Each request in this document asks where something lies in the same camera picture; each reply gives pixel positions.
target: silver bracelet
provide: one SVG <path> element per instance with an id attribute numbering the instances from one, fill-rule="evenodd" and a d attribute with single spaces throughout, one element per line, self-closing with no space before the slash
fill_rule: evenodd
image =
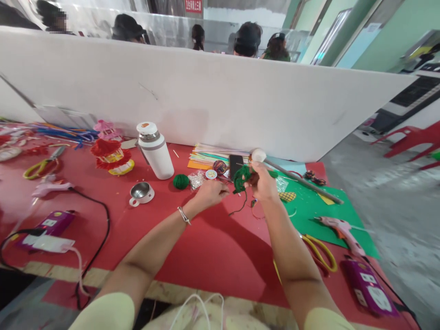
<path id="1" fill-rule="evenodd" d="M 189 225 L 191 226 L 191 222 L 189 221 L 189 219 L 188 219 L 188 217 L 185 215 L 185 213 L 183 213 L 182 208 L 179 206 L 177 209 L 179 210 L 179 212 L 180 212 L 180 214 L 181 214 L 181 216 L 182 216 L 182 218 L 183 218 L 183 221 L 185 221 L 187 224 L 189 224 Z"/>

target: thermos lid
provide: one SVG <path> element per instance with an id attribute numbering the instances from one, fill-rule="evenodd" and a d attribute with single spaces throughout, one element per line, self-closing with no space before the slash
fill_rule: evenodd
<path id="1" fill-rule="evenodd" d="M 136 126 L 137 131 L 142 135 L 153 135 L 157 133 L 157 126 L 153 122 L 144 121 Z"/>

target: table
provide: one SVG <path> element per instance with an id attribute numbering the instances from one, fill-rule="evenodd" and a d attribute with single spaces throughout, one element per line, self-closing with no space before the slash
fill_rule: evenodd
<path id="1" fill-rule="evenodd" d="M 27 148 L 44 142 L 29 142 Z M 176 174 L 188 175 L 195 171 L 187 168 L 192 147 L 178 144 L 170 144 L 168 147 Z M 85 279 L 86 285 L 101 286 L 108 271 L 113 270 L 149 230 L 193 196 L 189 188 L 184 191 L 175 189 L 172 180 L 158 180 L 140 152 L 131 150 L 135 167 L 120 177 L 96 169 L 95 158 L 89 148 L 66 148 L 60 157 L 64 167 L 58 176 L 73 183 L 82 193 L 105 202 L 110 208 L 110 235 Z M 85 264 L 104 237 L 104 209 L 72 192 L 52 192 L 38 201 L 32 212 L 29 212 L 31 194 L 38 181 L 25 180 L 22 174 L 43 158 L 21 155 L 0 163 L 0 238 L 6 237 L 14 224 L 29 214 L 21 228 L 37 225 L 54 210 L 74 209 L 77 216 L 62 236 L 76 241 L 75 247 L 81 251 Z M 307 169 L 326 179 L 322 163 L 309 164 Z M 143 180 L 152 185 L 156 195 L 150 203 L 133 208 L 128 204 L 130 188 Z M 269 309 L 275 308 L 278 312 L 284 310 L 283 313 L 289 314 L 287 300 L 273 267 L 269 234 L 264 220 L 252 217 L 248 206 L 228 217 L 230 212 L 242 206 L 244 198 L 244 194 L 230 195 L 222 204 L 204 211 L 193 220 L 193 226 L 185 230 L 171 251 L 147 296 L 157 297 L 160 294 L 152 292 L 162 291 L 165 299 L 162 297 L 161 300 L 180 303 L 193 291 L 220 292 L 224 296 L 237 297 L 253 304 L 261 303 L 259 306 L 269 306 Z M 333 244 L 327 246 L 338 262 L 347 254 L 347 250 L 342 247 Z M 29 273 L 72 282 L 77 280 L 77 258 L 73 253 L 28 255 L 9 244 L 4 256 L 10 264 L 24 267 Z M 386 329 L 416 328 L 410 317 L 407 320 L 404 317 L 375 318 L 362 311 L 341 271 L 324 281 L 334 301 L 350 322 Z M 177 294 L 167 294 L 170 288 Z"/>

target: metal cup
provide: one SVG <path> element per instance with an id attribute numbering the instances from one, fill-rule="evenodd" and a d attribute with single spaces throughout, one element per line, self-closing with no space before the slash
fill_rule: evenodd
<path id="1" fill-rule="evenodd" d="M 147 182 L 137 183 L 130 190 L 130 205 L 133 207 L 138 206 L 139 204 L 148 203 L 154 197 L 154 190 Z"/>

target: light yellow sleeve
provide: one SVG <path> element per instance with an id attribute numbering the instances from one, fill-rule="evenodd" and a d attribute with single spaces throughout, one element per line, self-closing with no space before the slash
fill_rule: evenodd
<path id="1" fill-rule="evenodd" d="M 115 292 L 92 301 L 69 330 L 131 330 L 133 325 L 133 300 L 126 293 Z"/>
<path id="2" fill-rule="evenodd" d="M 348 321 L 326 308 L 314 308 L 306 317 L 304 330 L 354 330 Z"/>

